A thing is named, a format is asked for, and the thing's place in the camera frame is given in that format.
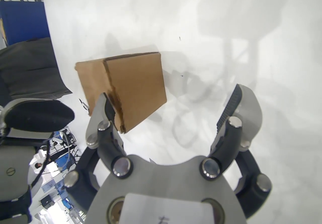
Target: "cardboard box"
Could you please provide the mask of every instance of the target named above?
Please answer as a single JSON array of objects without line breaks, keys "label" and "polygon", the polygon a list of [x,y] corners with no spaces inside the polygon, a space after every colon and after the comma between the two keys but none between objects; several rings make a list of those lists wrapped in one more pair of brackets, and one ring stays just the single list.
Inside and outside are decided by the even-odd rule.
[{"label": "cardboard box", "polygon": [[167,102],[161,54],[122,55],[76,63],[75,67],[93,112],[105,92],[115,110],[118,131],[128,132]]}]

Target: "metal bolt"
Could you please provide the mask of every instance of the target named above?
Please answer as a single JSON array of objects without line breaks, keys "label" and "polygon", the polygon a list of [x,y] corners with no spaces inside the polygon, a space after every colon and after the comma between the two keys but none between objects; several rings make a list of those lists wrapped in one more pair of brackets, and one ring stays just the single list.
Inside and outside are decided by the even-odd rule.
[{"label": "metal bolt", "polygon": [[90,149],[97,148],[98,147],[97,134],[92,133],[89,137],[87,137],[86,144]]},{"label": "metal bolt", "polygon": [[201,163],[201,169],[208,178],[216,178],[220,174],[219,164],[211,158],[206,158]]},{"label": "metal bolt", "polygon": [[102,120],[97,126],[97,129],[99,131],[105,131],[107,128],[110,127],[110,125],[111,125],[111,122],[109,120]]},{"label": "metal bolt", "polygon": [[70,188],[70,187],[73,187],[77,181],[78,181],[78,172],[70,171],[66,174],[64,178],[64,185],[67,188]]},{"label": "metal bolt", "polygon": [[242,121],[236,116],[230,116],[228,121],[229,124],[235,128],[240,128],[242,126]]},{"label": "metal bolt", "polygon": [[263,192],[269,192],[272,188],[270,179],[262,173],[257,176],[256,184]]},{"label": "metal bolt", "polygon": [[113,173],[117,177],[122,177],[129,173],[130,168],[131,168],[131,161],[126,157],[121,157],[114,163]]},{"label": "metal bolt", "polygon": [[247,140],[241,140],[240,145],[241,145],[241,147],[248,149],[251,146],[251,142],[249,142]]},{"label": "metal bolt", "polygon": [[12,176],[12,175],[14,175],[16,173],[16,169],[15,168],[9,168],[9,169],[7,169],[7,171],[6,171],[6,174],[8,175],[8,176]]}]

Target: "person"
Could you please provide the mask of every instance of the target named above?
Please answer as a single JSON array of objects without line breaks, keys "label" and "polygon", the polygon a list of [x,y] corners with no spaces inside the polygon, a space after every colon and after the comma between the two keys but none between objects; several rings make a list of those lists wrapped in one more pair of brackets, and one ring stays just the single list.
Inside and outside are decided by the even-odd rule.
[{"label": "person", "polygon": [[[72,149],[74,149],[76,146],[75,145],[71,145],[70,147],[69,147],[69,150],[72,150]],[[58,151],[58,152],[56,152],[56,153],[54,153],[54,154],[52,154],[52,155],[50,155],[49,156],[49,160],[48,160],[48,164],[49,163],[52,163],[52,162],[54,162],[55,160],[57,160],[57,159],[59,159],[60,158],[60,156],[62,156],[62,155],[64,155],[64,154],[66,154],[66,153],[68,153],[68,148],[64,148],[64,149],[62,149],[62,150],[60,150],[60,151]],[[42,167],[42,163],[40,163],[40,162],[37,162],[37,163],[35,163],[35,168],[36,169],[39,169],[40,167]]]}]

